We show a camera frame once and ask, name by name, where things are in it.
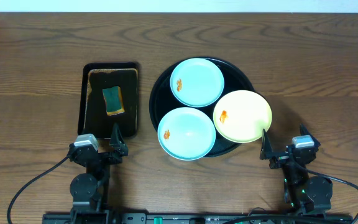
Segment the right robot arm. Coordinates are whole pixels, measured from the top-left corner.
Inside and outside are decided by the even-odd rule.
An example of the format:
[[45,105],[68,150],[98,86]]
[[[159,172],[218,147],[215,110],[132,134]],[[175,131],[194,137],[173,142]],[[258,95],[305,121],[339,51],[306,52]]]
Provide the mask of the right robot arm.
[[331,208],[333,183],[309,176],[306,165],[316,159],[320,142],[300,125],[300,135],[284,151],[274,151],[266,131],[262,133],[261,160],[269,160],[271,169],[281,169],[284,176],[284,201],[301,215],[323,214]]

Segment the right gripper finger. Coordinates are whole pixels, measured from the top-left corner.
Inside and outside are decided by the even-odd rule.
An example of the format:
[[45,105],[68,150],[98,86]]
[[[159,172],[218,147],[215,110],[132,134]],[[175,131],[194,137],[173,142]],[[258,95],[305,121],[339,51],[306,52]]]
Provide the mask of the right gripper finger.
[[274,156],[272,145],[265,129],[262,131],[262,147],[260,151],[260,160],[271,159]]
[[306,136],[306,135],[311,136],[311,133],[307,130],[304,124],[300,124],[300,134],[302,136]]

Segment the green and yellow sponge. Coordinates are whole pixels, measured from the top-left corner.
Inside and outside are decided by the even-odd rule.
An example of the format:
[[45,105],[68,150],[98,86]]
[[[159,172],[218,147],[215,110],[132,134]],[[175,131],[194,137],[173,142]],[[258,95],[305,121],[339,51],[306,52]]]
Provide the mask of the green and yellow sponge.
[[108,116],[125,112],[120,86],[103,89],[103,97],[106,105],[106,114]]

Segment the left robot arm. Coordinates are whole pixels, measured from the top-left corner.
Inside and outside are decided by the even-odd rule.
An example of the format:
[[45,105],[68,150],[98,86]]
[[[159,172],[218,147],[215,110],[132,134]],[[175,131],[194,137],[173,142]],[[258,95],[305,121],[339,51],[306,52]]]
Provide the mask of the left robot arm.
[[110,166],[122,163],[128,155],[119,125],[112,128],[111,151],[99,152],[99,143],[93,134],[79,135],[69,145],[68,159],[86,168],[70,184],[73,208],[67,223],[119,223],[120,215],[108,205]]

